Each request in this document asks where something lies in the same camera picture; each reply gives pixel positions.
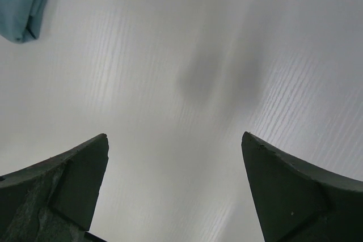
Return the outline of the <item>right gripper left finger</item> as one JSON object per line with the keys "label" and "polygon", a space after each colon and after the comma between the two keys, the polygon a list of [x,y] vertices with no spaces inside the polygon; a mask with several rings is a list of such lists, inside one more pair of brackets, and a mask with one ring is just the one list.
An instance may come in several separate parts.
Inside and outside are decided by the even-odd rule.
{"label": "right gripper left finger", "polygon": [[101,241],[89,232],[108,163],[96,137],[1,176],[1,241]]}

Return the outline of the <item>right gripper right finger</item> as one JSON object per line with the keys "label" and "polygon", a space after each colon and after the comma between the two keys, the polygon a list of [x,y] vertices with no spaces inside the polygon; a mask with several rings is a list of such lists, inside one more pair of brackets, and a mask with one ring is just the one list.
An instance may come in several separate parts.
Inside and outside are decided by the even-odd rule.
{"label": "right gripper right finger", "polygon": [[265,241],[362,241],[362,182],[245,132],[242,154]]}

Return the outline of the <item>blue-grey t-shirt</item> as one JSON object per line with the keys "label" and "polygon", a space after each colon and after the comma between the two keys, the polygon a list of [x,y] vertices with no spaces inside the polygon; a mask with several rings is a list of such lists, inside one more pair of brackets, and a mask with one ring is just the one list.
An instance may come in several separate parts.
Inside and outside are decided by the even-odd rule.
{"label": "blue-grey t-shirt", "polygon": [[40,36],[47,0],[1,0],[1,36],[22,44]]}

